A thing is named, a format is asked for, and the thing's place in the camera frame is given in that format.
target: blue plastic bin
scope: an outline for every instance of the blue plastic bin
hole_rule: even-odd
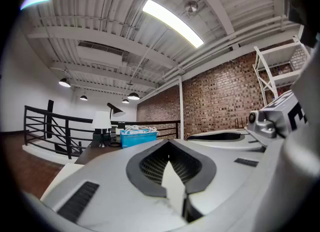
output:
[[[131,130],[127,134],[125,134],[125,131],[122,130],[120,132],[120,138],[123,149],[145,142],[152,142],[157,139],[157,132],[131,134],[131,132],[134,131],[147,131],[147,129]]]

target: black grille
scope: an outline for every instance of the black grille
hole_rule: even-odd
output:
[[[148,179],[161,185],[168,161],[168,145],[163,145],[141,161],[140,169]]]
[[[161,184],[169,161],[184,183],[187,195],[205,190],[217,171],[209,157],[175,140],[163,140],[131,157],[125,168],[126,175],[143,194],[165,198],[167,191]]]
[[[196,158],[171,143],[163,145],[144,158],[140,169],[148,179],[161,185],[168,161],[184,184],[201,170],[201,163]]]
[[[171,146],[169,160],[183,184],[187,183],[201,170],[199,160],[174,145]]]
[[[92,182],[85,182],[66,203],[57,211],[65,219],[75,223],[91,198],[94,196],[99,185]]]
[[[243,158],[237,158],[236,160],[234,160],[234,162],[245,165],[245,166],[252,166],[252,167],[256,167],[259,164],[258,161],[253,161],[253,160],[248,160]]]

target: white metal shelf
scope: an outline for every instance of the white metal shelf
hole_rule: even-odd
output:
[[[300,70],[295,70],[277,76],[272,76],[270,68],[284,64],[290,64],[291,68],[293,69],[290,60],[292,59],[292,56],[296,52],[297,48],[302,48],[307,59],[310,57],[306,47],[297,39],[298,37],[293,38],[293,43],[285,44],[264,51],[260,51],[257,46],[254,47],[254,49],[256,50],[256,58],[253,69],[259,81],[265,106],[267,105],[265,91],[272,91],[274,98],[277,99],[279,97],[277,88],[293,84],[300,74]],[[266,82],[260,77],[259,72],[261,71],[266,71],[269,77],[269,82]]]

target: white cable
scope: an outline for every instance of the white cable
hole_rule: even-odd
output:
[[[132,125],[129,128],[125,129],[124,134],[150,134],[156,133],[159,135],[159,131],[157,131],[156,127],[146,127],[146,126],[139,126],[139,125]]]

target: black vent slot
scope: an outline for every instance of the black vent slot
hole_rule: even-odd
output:
[[[97,43],[97,42],[81,41],[79,42],[78,46],[92,48],[92,49],[96,49],[96,50],[100,50],[100,51],[104,51],[107,53],[112,53],[120,56],[124,54],[124,51],[119,48],[111,47],[111,46],[108,46],[102,43]]]
[[[222,132],[213,133],[208,135],[193,135],[187,138],[189,140],[199,140],[199,141],[240,141],[245,138],[244,135],[238,132]]]
[[[199,160],[173,144],[170,148],[169,161],[183,184],[196,176],[202,167]]]
[[[65,219],[75,223],[94,196],[99,185],[85,182],[66,203],[57,211]]]
[[[168,146],[163,145],[140,162],[140,169],[150,180],[161,185],[168,164]]]
[[[253,160],[248,160],[243,158],[237,158],[236,160],[234,160],[234,162],[245,165],[245,166],[252,166],[252,167],[256,167],[259,164],[258,161],[253,161]]]

